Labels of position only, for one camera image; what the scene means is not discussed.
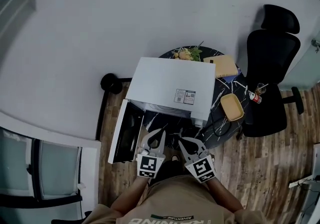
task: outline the person's right arm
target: person's right arm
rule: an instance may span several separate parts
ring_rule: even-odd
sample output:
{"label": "person's right arm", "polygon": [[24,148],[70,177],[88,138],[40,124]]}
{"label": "person's right arm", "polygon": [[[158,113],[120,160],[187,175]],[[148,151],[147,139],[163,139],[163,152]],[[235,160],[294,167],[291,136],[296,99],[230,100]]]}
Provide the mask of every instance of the person's right arm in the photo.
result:
{"label": "person's right arm", "polygon": [[211,196],[218,205],[226,208],[232,213],[243,209],[240,201],[236,199],[235,196],[231,194],[216,177],[209,179],[206,184]]}

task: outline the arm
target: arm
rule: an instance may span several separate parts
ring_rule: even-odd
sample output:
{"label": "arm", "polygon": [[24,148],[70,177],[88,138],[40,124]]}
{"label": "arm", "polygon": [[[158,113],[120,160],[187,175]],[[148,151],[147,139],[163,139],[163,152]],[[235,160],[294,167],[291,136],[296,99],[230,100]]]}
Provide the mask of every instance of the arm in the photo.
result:
{"label": "arm", "polygon": [[242,210],[243,206],[238,199],[231,194],[224,185],[216,178],[209,179],[206,182],[210,194],[216,203],[232,213],[235,213],[238,210]]}
{"label": "arm", "polygon": [[111,205],[111,209],[126,215],[135,208],[146,188],[148,178],[136,177],[133,184],[128,187]]}

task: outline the office chair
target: office chair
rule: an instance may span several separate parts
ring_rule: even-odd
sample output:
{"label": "office chair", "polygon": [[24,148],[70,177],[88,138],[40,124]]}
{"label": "office chair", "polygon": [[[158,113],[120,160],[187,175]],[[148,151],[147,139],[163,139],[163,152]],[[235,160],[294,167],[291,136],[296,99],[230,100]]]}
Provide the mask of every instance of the office chair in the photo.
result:
{"label": "office chair", "polygon": [[92,211],[86,211],[84,213],[85,218],[78,220],[62,220],[62,219],[53,219],[51,220],[51,224],[81,224],[85,221],[85,219],[90,215]]}
{"label": "office chair", "polygon": [[260,104],[250,102],[251,120],[244,120],[238,139],[242,134],[263,137],[284,130],[287,127],[284,104],[295,102],[299,115],[304,112],[298,88],[292,87],[293,96],[287,98],[282,98],[278,88],[300,48],[299,39],[287,33],[300,31],[298,19],[291,11],[275,5],[265,5],[264,11],[263,29],[253,31],[247,39],[246,81],[251,92],[258,83],[268,86]]}

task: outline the yellow plastic container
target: yellow plastic container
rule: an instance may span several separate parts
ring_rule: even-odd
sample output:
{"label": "yellow plastic container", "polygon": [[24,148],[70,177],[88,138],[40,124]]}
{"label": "yellow plastic container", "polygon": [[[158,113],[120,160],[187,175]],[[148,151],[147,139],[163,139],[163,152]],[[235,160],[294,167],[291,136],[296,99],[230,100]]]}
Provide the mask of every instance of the yellow plastic container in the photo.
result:
{"label": "yellow plastic container", "polygon": [[242,108],[241,103],[235,94],[230,93],[222,96],[220,102],[226,118],[230,122],[236,121],[244,116],[244,109]]}

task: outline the black marble tabletop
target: black marble tabletop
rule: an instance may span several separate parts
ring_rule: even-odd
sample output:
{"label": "black marble tabletop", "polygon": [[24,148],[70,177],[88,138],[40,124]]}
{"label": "black marble tabletop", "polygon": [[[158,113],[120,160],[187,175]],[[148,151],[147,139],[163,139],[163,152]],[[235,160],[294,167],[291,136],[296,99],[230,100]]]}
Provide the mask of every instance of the black marble tabletop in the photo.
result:
{"label": "black marble tabletop", "polygon": [[[184,46],[184,48],[194,48],[192,46]],[[173,59],[174,53],[180,48],[173,49],[161,55],[160,58]],[[223,53],[208,47],[200,46],[200,59],[223,55]],[[236,121],[229,122],[225,112],[220,104],[220,98],[227,94],[235,94],[239,99],[244,116]],[[223,78],[216,78],[214,83],[213,99],[212,99],[212,116],[209,116],[207,124],[204,128],[197,128],[192,121],[187,118],[171,116],[162,113],[147,111],[143,118],[143,125],[148,132],[152,132],[158,128],[165,127],[166,139],[165,145],[174,150],[180,150],[178,141],[181,137],[192,137],[201,140],[207,149],[217,147],[231,138],[239,129],[246,116],[246,110],[249,105],[248,87],[244,75],[239,74],[231,83],[227,83]]]}

